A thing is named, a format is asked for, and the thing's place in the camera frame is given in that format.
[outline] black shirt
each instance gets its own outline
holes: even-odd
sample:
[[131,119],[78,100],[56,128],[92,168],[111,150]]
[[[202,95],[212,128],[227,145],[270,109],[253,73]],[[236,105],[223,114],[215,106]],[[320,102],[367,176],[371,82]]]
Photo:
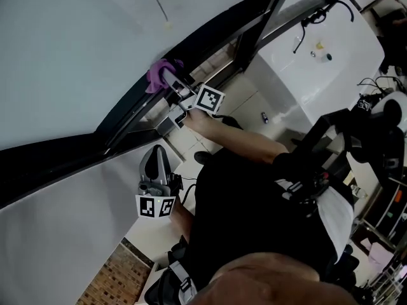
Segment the black shirt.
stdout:
[[288,255],[322,277],[335,263],[336,251],[321,218],[306,218],[274,183],[293,171],[294,163],[291,154],[266,165],[222,149],[202,168],[186,252],[186,267],[199,290],[221,266],[255,252]]

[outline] hand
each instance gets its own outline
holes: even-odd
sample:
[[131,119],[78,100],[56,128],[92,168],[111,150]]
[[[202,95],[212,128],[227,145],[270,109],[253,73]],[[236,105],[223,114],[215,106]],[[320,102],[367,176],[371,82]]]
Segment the hand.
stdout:
[[205,129],[212,118],[200,109],[190,109],[183,123],[190,129],[200,133]]
[[400,26],[400,25],[404,24],[404,21],[403,21],[403,19],[393,20],[392,24],[394,26]]

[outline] faucet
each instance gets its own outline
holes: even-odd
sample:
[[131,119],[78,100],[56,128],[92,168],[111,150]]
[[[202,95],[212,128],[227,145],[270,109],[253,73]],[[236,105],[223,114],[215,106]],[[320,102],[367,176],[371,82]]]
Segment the faucet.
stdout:
[[298,48],[300,47],[301,43],[304,40],[305,37],[305,27],[310,25],[310,24],[320,24],[322,22],[325,21],[326,19],[326,13],[328,13],[333,7],[334,5],[336,5],[337,3],[340,3],[342,5],[344,5],[346,8],[348,8],[349,12],[350,12],[350,21],[353,23],[355,20],[355,15],[352,11],[352,9],[350,9],[350,6],[348,6],[348,4],[344,3],[343,1],[340,0],[336,0],[334,3],[331,3],[330,5],[328,5],[328,7],[326,7],[325,9],[322,8],[318,8],[315,13],[313,13],[312,15],[310,15],[309,17],[306,17],[305,19],[303,19],[301,21],[301,26],[303,29],[303,37],[301,38],[300,42],[298,43],[297,47],[295,48],[295,50],[293,51],[293,53],[295,54],[298,50]]

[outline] small bottle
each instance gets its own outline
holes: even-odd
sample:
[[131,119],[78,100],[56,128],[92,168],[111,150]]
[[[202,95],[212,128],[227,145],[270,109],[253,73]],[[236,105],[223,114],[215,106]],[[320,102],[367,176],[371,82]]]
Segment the small bottle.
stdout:
[[361,189],[359,186],[352,184],[350,186],[352,190],[352,194],[359,199],[364,199],[368,196],[368,194],[364,191],[364,189]]
[[268,123],[268,118],[265,112],[261,112],[261,118],[263,119],[264,123],[266,124]]
[[322,58],[321,58],[321,62],[322,63],[326,63],[332,61],[332,55],[330,55],[329,53],[325,54]]

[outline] person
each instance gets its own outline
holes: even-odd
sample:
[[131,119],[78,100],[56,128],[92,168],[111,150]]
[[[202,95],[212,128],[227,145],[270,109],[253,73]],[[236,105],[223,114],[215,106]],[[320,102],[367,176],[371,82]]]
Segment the person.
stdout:
[[197,178],[195,216],[179,198],[170,216],[188,242],[183,265],[199,290],[191,303],[356,304],[340,287],[321,282],[348,242],[351,192],[331,193],[337,201],[330,206],[342,215],[339,224],[326,225],[323,202],[310,213],[283,197],[291,185],[284,178],[303,173],[303,164],[282,144],[226,120],[192,109],[183,122],[223,146]]
[[407,18],[405,17],[407,6],[400,0],[395,0],[395,2],[403,8],[392,11],[379,21],[385,34],[377,37],[385,52],[385,58],[380,65],[380,71],[384,74],[388,73],[390,65],[396,67],[397,74],[407,71]]

